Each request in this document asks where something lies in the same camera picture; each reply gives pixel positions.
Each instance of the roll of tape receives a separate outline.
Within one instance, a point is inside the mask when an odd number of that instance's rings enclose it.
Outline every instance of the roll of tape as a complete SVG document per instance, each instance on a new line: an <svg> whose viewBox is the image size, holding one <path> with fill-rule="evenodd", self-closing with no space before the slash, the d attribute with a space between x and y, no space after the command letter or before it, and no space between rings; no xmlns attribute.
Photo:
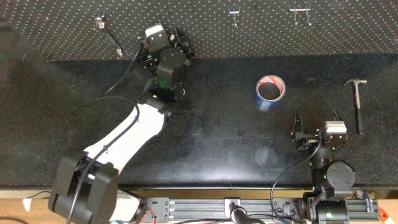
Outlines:
<svg viewBox="0 0 398 224"><path fill-rule="evenodd" d="M256 85L256 101L260 109L268 110L277 105L285 95L284 81L277 75L266 75Z"/></svg>

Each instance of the hammer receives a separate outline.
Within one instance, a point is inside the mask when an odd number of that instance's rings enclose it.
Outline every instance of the hammer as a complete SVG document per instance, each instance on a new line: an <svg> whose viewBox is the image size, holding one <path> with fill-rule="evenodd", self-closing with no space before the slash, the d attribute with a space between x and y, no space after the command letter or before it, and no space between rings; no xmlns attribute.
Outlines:
<svg viewBox="0 0 398 224"><path fill-rule="evenodd" d="M360 80L359 78L352 78L348 80L345 84L352 82L355 87L355 103L356 103L356 122L358 125L358 134L363 134L363 123L361 115L361 103L359 102L359 91L358 84L365 84L367 80Z"/></svg>

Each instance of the black work surface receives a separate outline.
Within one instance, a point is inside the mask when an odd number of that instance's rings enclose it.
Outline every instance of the black work surface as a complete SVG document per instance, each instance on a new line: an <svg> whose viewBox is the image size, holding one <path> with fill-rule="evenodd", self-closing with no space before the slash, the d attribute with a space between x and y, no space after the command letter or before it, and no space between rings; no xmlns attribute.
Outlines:
<svg viewBox="0 0 398 224"><path fill-rule="evenodd" d="M93 102L129 62L50 63L7 35L0 61L0 187L50 187L64 153L99 141L131 112L124 101ZM5 46L9 38L20 50ZM336 109L353 133L336 158L356 168L355 186L396 189L397 71L398 56L381 54L193 60L186 97L164 130L129 161L120 186L270 188L284 169L308 156L289 141L295 111L305 132L314 133ZM263 112L254 88L267 74L280 76L287 90L279 105ZM138 66L113 95L136 99L150 77ZM368 79L359 87L363 138L355 134L353 87L343 85L354 77ZM309 166L290 171L279 187L310 188Z"/></svg>

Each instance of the perforated metal panel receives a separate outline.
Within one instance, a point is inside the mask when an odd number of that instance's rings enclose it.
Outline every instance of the perforated metal panel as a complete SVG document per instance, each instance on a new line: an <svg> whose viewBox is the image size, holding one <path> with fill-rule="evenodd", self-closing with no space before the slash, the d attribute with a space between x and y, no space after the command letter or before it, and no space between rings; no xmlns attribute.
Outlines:
<svg viewBox="0 0 398 224"><path fill-rule="evenodd" d="M310 6L297 12L289 6ZM229 10L239 9L237 26ZM94 13L129 58L145 28L186 33L199 58L398 53L398 1L1 0L0 16L48 60L117 59Z"/></svg>

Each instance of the orange object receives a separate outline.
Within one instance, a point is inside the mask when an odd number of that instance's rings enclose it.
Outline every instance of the orange object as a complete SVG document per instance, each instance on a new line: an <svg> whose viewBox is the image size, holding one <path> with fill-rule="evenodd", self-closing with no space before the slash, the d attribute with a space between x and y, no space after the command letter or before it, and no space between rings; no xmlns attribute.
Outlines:
<svg viewBox="0 0 398 224"><path fill-rule="evenodd" d="M387 214L386 211L384 211L384 209L379 208L379 214L380 214L381 220L382 220L385 224L394 224L394 221L392 221L392 218L390 218L390 216Z"/></svg>

